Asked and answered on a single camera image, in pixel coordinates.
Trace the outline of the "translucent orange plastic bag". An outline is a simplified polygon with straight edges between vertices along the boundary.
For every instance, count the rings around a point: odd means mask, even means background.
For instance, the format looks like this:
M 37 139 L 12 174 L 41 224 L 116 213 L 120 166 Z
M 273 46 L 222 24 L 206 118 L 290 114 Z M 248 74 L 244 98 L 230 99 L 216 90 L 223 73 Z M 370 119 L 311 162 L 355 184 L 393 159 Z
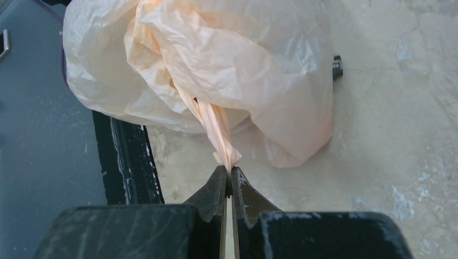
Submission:
M 332 136 L 322 1 L 72 1 L 67 82 L 119 120 L 206 134 L 217 162 L 297 167 Z

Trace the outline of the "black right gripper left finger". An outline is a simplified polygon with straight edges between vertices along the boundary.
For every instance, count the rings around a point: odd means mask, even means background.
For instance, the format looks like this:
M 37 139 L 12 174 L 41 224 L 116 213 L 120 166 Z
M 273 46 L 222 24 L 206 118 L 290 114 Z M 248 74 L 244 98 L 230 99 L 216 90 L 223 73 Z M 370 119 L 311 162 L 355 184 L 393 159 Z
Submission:
M 224 258 L 227 171 L 181 204 L 86 206 L 53 222 L 35 258 Z

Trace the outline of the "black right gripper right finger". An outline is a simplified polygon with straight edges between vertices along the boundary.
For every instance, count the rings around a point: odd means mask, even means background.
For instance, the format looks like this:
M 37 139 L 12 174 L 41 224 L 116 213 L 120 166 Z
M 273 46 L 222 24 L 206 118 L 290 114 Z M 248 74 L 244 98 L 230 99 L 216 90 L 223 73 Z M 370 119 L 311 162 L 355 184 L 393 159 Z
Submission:
M 396 223 L 376 212 L 285 212 L 238 167 L 231 173 L 236 258 L 412 258 Z

